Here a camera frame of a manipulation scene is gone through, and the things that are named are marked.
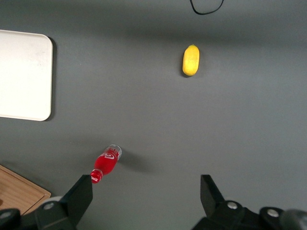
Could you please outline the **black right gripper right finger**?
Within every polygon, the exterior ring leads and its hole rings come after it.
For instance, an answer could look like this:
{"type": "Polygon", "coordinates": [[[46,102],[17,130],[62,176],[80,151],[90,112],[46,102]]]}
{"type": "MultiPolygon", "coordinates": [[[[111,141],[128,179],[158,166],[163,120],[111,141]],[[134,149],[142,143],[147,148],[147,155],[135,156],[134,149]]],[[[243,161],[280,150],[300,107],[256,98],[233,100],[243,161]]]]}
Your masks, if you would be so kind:
{"type": "Polygon", "coordinates": [[[259,230],[258,214],[236,201],[225,200],[210,175],[201,176],[201,203],[206,214],[194,230],[259,230]]]}

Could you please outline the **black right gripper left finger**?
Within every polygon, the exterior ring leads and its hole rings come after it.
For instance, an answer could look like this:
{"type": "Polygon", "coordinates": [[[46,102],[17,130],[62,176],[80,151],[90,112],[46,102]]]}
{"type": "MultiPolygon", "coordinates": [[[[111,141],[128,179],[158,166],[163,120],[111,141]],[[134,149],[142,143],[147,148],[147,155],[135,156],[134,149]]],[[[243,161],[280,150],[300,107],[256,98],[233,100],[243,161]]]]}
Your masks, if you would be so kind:
{"type": "Polygon", "coordinates": [[[90,175],[82,175],[60,199],[50,200],[35,211],[39,230],[75,230],[93,199],[90,175]]]}

